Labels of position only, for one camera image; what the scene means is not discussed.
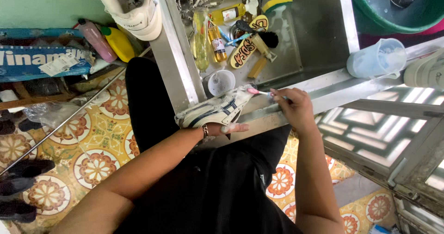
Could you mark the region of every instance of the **black pants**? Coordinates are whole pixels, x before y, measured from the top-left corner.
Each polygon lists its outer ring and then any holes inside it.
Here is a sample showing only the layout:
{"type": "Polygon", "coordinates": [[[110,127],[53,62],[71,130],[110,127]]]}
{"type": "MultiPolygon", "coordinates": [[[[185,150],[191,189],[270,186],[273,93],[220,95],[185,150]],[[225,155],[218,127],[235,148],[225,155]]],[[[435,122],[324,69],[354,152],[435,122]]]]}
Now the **black pants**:
{"type": "MultiPolygon", "coordinates": [[[[179,129],[174,110],[157,64],[136,57],[130,60],[125,74],[131,125],[141,152],[166,139],[179,129]]],[[[284,152],[291,126],[286,125],[220,147],[249,152],[266,168],[266,184],[284,152]]]]}

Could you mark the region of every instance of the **plastic bag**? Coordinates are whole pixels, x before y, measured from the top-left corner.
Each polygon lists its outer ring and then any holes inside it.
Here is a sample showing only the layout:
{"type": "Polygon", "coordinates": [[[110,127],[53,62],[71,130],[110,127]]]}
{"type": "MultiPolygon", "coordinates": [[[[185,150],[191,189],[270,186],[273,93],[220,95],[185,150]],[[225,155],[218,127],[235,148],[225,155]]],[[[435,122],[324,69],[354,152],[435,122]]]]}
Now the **plastic bag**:
{"type": "MultiPolygon", "coordinates": [[[[31,105],[26,107],[23,112],[30,121],[56,128],[79,108],[80,106],[72,102],[49,102],[31,105]]],[[[85,113],[85,110],[81,110],[72,119],[79,119],[85,113]]]]}

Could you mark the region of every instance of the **hand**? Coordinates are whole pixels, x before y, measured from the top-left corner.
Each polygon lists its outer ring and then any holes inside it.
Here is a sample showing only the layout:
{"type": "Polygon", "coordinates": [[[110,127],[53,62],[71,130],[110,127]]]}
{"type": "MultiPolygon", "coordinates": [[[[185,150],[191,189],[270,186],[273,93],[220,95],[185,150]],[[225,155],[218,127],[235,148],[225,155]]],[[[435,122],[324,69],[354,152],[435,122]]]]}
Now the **hand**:
{"type": "Polygon", "coordinates": [[[273,100],[282,108],[285,117],[296,129],[298,135],[318,129],[314,122],[313,104],[307,92],[297,88],[270,89],[270,91],[274,94],[273,100]]]}
{"type": "Polygon", "coordinates": [[[207,128],[209,136],[219,136],[234,132],[245,132],[248,131],[250,126],[248,124],[241,123],[229,123],[228,126],[224,126],[219,123],[207,123],[207,128]]]}

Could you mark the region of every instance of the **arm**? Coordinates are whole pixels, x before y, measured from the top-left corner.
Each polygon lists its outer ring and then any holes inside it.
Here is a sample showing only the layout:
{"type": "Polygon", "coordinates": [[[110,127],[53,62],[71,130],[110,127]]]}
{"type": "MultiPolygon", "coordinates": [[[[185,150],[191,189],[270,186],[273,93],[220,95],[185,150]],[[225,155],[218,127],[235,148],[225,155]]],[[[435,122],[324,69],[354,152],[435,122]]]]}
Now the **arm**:
{"type": "MultiPolygon", "coordinates": [[[[232,123],[228,128],[209,123],[208,133],[219,136],[247,131],[248,125],[232,123]]],[[[119,227],[140,197],[163,175],[175,168],[203,138],[203,130],[180,129],[114,172],[92,189],[52,233],[111,233],[119,227]]]]}
{"type": "Polygon", "coordinates": [[[295,188],[297,226],[304,233],[343,233],[342,219],[325,162],[324,143],[314,122],[310,97],[307,92],[296,88],[272,92],[275,94],[274,100],[299,135],[295,188]]]}

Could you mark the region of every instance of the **plastic measuring cup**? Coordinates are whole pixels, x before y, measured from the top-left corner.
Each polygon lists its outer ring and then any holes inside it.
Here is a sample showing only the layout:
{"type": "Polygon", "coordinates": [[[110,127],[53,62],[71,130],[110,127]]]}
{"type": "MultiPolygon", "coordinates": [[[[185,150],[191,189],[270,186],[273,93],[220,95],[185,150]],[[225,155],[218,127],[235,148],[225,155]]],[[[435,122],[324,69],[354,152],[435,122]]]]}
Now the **plastic measuring cup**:
{"type": "Polygon", "coordinates": [[[380,39],[376,44],[350,55],[347,70],[354,77],[386,75],[396,79],[407,62],[404,45],[394,39],[380,39]]]}
{"type": "Polygon", "coordinates": [[[236,78],[228,70],[219,70],[209,75],[207,80],[208,91],[214,95],[220,95],[230,89],[234,89],[236,78]]]}

